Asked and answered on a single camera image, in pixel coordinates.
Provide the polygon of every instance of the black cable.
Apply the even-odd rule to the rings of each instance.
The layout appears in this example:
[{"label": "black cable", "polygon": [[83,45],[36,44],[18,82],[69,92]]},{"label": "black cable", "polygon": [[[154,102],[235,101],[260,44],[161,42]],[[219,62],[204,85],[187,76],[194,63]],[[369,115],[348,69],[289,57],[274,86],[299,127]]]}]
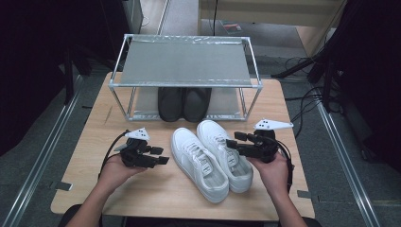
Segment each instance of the black cable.
[{"label": "black cable", "polygon": [[209,0],[207,0],[207,18],[208,18],[208,24],[210,27],[210,31],[213,32],[212,24],[210,23],[210,7],[209,7]]},{"label": "black cable", "polygon": [[307,103],[306,105],[303,106],[303,108],[300,110],[299,113],[297,113],[294,117],[292,117],[291,122],[293,123],[294,121],[298,120],[301,117],[302,114],[310,112],[310,110],[305,111],[306,107],[308,107],[309,105],[311,105],[312,103],[315,103],[317,101],[322,102],[322,100],[320,98],[316,98],[316,99],[310,101],[309,103]]},{"label": "black cable", "polygon": [[[308,67],[308,66],[309,66],[310,64],[312,64],[312,63],[315,63],[315,64],[324,64],[324,62],[321,62],[320,59],[323,57],[323,53],[322,53],[322,52],[323,52],[323,51],[325,50],[325,48],[326,48],[326,41],[327,41],[327,34],[326,34],[326,36],[324,37],[324,44],[323,44],[323,46],[321,47],[321,49],[319,49],[319,51],[318,51],[314,56],[308,57],[308,58],[301,58],[301,57],[290,58],[290,59],[288,59],[288,60],[286,61],[286,63],[285,63],[286,71],[281,72],[281,73],[279,73],[279,74],[272,74],[272,75],[270,75],[270,76],[271,76],[272,78],[275,78],[275,79],[284,79],[284,78],[286,78],[286,77],[288,77],[288,76],[290,76],[290,75],[293,75],[294,73],[296,73],[296,72],[298,72],[298,71],[300,71],[300,70],[302,70],[304,73],[306,73],[306,72],[304,71],[304,68]],[[297,58],[300,58],[300,59],[298,60],[298,64],[296,64],[295,66],[292,66],[291,68],[287,69],[287,63],[288,63],[290,60],[297,59]]]},{"label": "black cable", "polygon": [[295,133],[295,138],[297,138],[298,135],[301,133],[301,130],[302,130],[302,127],[303,127],[303,124],[304,124],[304,118],[303,118],[304,100],[305,100],[306,97],[309,95],[309,93],[311,93],[312,91],[317,90],[317,89],[322,89],[322,87],[314,87],[314,88],[310,89],[309,91],[307,91],[307,92],[304,94],[303,98],[301,99],[301,107],[300,107],[301,111],[297,114],[297,115],[299,115],[299,118],[300,118],[300,127],[299,127],[298,131]]},{"label": "black cable", "polygon": [[[306,59],[307,59],[307,58],[300,58],[300,59],[298,60],[298,64],[300,64],[302,60],[306,61]],[[309,70],[309,72],[306,72],[306,71],[304,70],[304,68],[302,68],[301,71],[302,71],[303,73],[305,73],[305,74],[309,74],[309,72],[310,72],[310,70]]]},{"label": "black cable", "polygon": [[309,95],[306,97],[287,97],[285,98],[285,101],[295,101],[295,100],[299,100],[299,99],[303,99],[303,98],[316,98],[316,97],[322,97],[322,95],[316,94],[316,95]]},{"label": "black cable", "polygon": [[285,153],[284,155],[286,156],[286,158],[291,159],[291,152],[289,152],[288,147],[283,142],[281,142],[279,140],[276,140],[276,141],[278,143],[280,150],[282,150]]},{"label": "black cable", "polygon": [[216,0],[216,5],[215,5],[215,16],[213,18],[213,36],[215,36],[216,33],[216,14],[218,13],[218,0]]},{"label": "black cable", "polygon": [[301,60],[308,60],[309,58],[292,57],[292,58],[287,59],[286,62],[284,63],[284,67],[286,68],[286,70],[288,70],[288,63],[295,59],[298,59],[298,64],[299,64]]},{"label": "black cable", "polygon": [[123,133],[121,133],[120,135],[118,135],[117,138],[115,138],[115,140],[113,141],[112,145],[109,147],[109,150],[107,150],[107,153],[106,153],[106,155],[104,156],[103,163],[102,163],[101,168],[100,168],[100,173],[99,173],[99,175],[98,175],[99,177],[100,177],[101,171],[103,170],[103,167],[106,165],[107,161],[108,161],[111,157],[114,156],[114,155],[112,155],[111,157],[109,157],[109,154],[110,154],[110,152],[112,151],[113,147],[114,147],[115,144],[118,142],[118,140],[120,140],[121,137],[123,137],[127,132],[129,132],[129,131],[124,131]]}]

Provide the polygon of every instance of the human hand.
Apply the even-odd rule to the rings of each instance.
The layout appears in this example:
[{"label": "human hand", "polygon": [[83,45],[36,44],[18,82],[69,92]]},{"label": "human hand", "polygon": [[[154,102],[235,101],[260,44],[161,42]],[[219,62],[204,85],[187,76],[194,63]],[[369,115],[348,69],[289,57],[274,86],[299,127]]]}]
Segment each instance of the human hand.
[{"label": "human hand", "polygon": [[288,168],[287,160],[283,155],[277,152],[274,155],[274,160],[270,163],[264,163],[259,159],[250,157],[247,159],[259,171],[262,183],[271,196],[283,192],[287,194]]},{"label": "human hand", "polygon": [[96,187],[112,194],[114,190],[123,184],[131,176],[147,170],[144,167],[126,167],[121,156],[116,154],[109,158],[103,167]]}]

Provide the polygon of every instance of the gray floor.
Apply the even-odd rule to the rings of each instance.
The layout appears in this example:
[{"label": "gray floor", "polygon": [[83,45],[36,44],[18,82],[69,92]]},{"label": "gray floor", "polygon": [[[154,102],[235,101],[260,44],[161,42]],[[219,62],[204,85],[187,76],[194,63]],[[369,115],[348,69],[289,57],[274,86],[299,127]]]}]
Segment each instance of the gray floor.
[{"label": "gray floor", "polygon": [[[142,2],[144,14],[148,18],[148,24],[142,28],[142,32],[156,34],[166,1]],[[195,25],[191,26],[185,23],[190,22],[189,19],[186,21],[176,19],[178,13],[175,10],[177,9],[180,10],[181,18],[185,18],[186,13],[190,14],[190,10],[185,10],[188,6],[182,4],[183,2],[186,1],[171,1],[162,34],[183,35],[185,32],[189,34],[194,32]],[[305,52],[293,26],[244,23],[239,23],[239,25],[243,32],[237,33],[236,36],[252,38],[259,73],[266,77],[282,72],[286,67],[298,62],[298,59],[292,58],[305,57]],[[201,32],[202,35],[212,34],[209,21],[202,21]],[[228,35],[219,22],[217,22],[216,34]],[[61,215],[55,215],[50,211],[50,204],[56,193],[54,189],[50,188],[50,185],[62,178],[85,121],[90,114],[91,109],[87,107],[93,106],[100,84],[109,72],[107,68],[96,62],[93,62],[93,67],[95,70],[90,77],[85,77],[78,102],[54,148],[35,192],[31,195],[18,226],[57,226],[61,219]],[[305,79],[306,72],[300,71],[295,76],[281,80],[285,97],[303,96],[311,88]],[[64,92],[62,91],[34,123],[24,140],[0,157],[0,222],[2,223],[57,121],[63,108],[63,98]],[[290,117],[300,111],[299,101],[289,101],[287,105]],[[399,226],[401,222],[401,216],[399,216],[401,214],[401,174],[386,164],[365,162],[361,158],[357,141],[346,119],[339,113],[333,113],[332,117],[352,164],[374,205],[381,226]],[[298,121],[295,122],[294,131],[298,130],[298,123]],[[366,226],[317,109],[304,114],[304,127],[297,138],[297,144],[312,196],[316,219],[321,225]],[[105,220],[105,226],[119,226],[122,218],[106,217]]]}]

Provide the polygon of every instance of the metal frame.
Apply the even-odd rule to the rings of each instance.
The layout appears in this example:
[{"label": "metal frame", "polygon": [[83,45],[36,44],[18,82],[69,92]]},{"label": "metal frame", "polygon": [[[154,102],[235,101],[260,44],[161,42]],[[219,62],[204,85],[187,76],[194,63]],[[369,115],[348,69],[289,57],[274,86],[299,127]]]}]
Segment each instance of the metal frame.
[{"label": "metal frame", "polygon": [[63,132],[64,127],[77,104],[84,80],[85,78],[83,78],[81,75],[78,75],[74,86],[76,88],[76,92],[74,93],[70,103],[62,108],[59,118],[53,126],[52,131],[48,135],[34,166],[31,168],[24,184],[20,188],[18,195],[15,198],[14,204],[12,205],[6,219],[3,222],[3,227],[19,225],[30,199],[32,198],[33,193],[35,192],[35,189],[44,174],[44,170],[50,161],[54,148],[59,142],[61,133]]},{"label": "metal frame", "polygon": [[354,168],[354,165],[348,155],[348,151],[345,148],[345,145],[342,143],[340,134],[336,128],[336,124],[331,114],[326,111],[322,103],[318,104],[318,108],[323,123],[326,126],[331,141],[333,142],[337,156],[339,157],[342,170],[344,171],[345,177],[347,178],[347,181],[350,184],[350,188],[354,194],[354,198],[357,202],[357,206],[359,207],[360,214],[365,220],[366,226],[381,226],[372,202],[369,199],[368,193],[366,192],[365,187],[363,186],[362,181],[360,180],[359,175]]},{"label": "metal frame", "polygon": [[[112,77],[110,79],[110,83],[109,83],[109,88],[118,104],[119,109],[121,110],[121,113],[124,115],[125,119],[127,121],[140,121],[140,120],[161,120],[160,116],[158,114],[155,113],[133,113],[132,109],[135,105],[134,103],[134,98],[135,98],[135,93],[137,88],[139,87],[157,87],[157,84],[144,84],[141,86],[138,86],[136,84],[127,84],[127,83],[117,83],[115,82],[115,77],[116,77],[116,73],[118,70],[118,66],[120,65],[120,62],[122,60],[122,55],[123,53],[125,53],[125,51],[127,51],[127,48],[129,49],[131,46],[131,40],[135,37],[139,37],[141,35],[134,35],[134,34],[125,34],[124,36],[124,41],[122,43],[121,49],[120,49],[120,53],[118,55],[117,58],[117,62],[115,65],[115,68],[113,70],[112,73]],[[236,88],[238,89],[238,94],[239,94],[239,100],[241,102],[241,107],[239,110],[239,114],[208,114],[206,115],[205,119],[211,119],[211,120],[235,120],[235,121],[246,121],[249,118],[249,115],[251,114],[251,111],[253,109],[253,106],[256,103],[257,97],[259,96],[262,88],[263,88],[263,84],[261,81],[261,78],[259,77],[259,73],[257,71],[257,66],[256,66],[256,60],[254,58],[254,54],[253,54],[253,48],[251,45],[251,39],[249,37],[241,37],[240,38],[242,41],[242,44],[244,46],[244,53],[246,53],[247,51],[249,51],[249,54],[252,56],[252,60],[253,60],[253,67],[255,70],[255,77],[256,77],[256,82],[252,83],[251,81],[251,74],[250,74],[250,82],[251,85],[250,86],[241,86],[238,87],[235,84],[208,84],[207,86],[204,84],[179,84],[179,85],[166,85],[166,87],[170,86],[170,87],[212,87],[212,88]],[[118,97],[118,94],[116,92],[116,88],[122,88],[122,87],[131,87],[132,91],[131,91],[131,97],[130,97],[130,101],[128,103],[128,107],[127,109],[124,108],[120,98]],[[243,92],[243,89],[245,88],[249,88],[249,89],[255,89],[255,96],[253,98],[253,101],[251,103],[251,105],[249,106],[249,108],[247,108],[247,104],[245,102],[245,95]]]}]

